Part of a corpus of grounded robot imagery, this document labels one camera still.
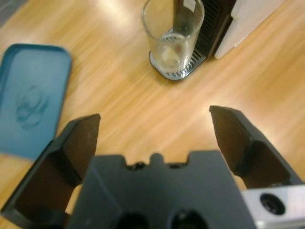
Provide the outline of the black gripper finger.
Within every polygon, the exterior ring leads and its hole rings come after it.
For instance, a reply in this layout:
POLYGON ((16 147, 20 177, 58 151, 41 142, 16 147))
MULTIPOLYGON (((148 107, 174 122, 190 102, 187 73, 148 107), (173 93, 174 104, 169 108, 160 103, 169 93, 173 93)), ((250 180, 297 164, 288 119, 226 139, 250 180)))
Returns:
POLYGON ((100 120, 92 114, 70 121, 30 167, 1 216, 18 227, 66 227, 66 207, 95 155, 100 120))
POLYGON ((245 186, 266 188, 304 182, 277 149, 239 110, 212 105, 216 140, 229 169, 245 186))

